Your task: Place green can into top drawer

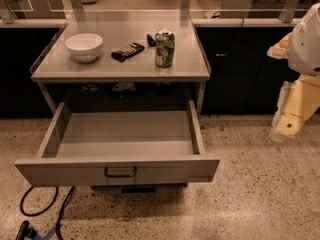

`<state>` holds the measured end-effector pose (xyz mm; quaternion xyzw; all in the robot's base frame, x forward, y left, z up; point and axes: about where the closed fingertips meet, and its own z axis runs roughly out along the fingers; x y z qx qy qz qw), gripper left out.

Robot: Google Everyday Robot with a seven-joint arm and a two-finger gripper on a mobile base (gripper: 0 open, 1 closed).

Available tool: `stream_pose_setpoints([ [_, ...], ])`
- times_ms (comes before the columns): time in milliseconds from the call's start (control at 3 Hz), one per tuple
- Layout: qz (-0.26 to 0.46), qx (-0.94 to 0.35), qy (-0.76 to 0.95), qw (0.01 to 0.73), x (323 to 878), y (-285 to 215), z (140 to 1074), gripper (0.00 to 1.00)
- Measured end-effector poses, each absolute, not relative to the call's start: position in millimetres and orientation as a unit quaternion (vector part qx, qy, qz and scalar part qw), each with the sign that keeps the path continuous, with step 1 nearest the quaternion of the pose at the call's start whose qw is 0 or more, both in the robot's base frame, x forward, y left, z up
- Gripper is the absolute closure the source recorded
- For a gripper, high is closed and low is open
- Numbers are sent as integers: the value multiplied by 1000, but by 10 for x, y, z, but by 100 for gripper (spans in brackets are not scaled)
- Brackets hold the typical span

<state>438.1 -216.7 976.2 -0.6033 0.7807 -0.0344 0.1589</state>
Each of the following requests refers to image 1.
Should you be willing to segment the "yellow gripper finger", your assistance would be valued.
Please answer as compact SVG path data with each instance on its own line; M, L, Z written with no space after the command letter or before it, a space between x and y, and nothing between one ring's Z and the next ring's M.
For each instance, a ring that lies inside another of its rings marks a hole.
M285 81L280 89L277 112L272 120L273 140L293 138L320 108L320 77L302 74L293 83Z
M275 59L287 59L290 37L291 34L287 34L278 43L271 46L267 51L267 55Z

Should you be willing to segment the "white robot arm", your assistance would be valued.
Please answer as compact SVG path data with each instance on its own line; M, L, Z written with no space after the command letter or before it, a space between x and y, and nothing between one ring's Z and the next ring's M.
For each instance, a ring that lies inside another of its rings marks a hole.
M280 89L270 135L283 142L293 138L320 108L320 4L313 5L294 29L267 51L269 57L287 59L300 74Z

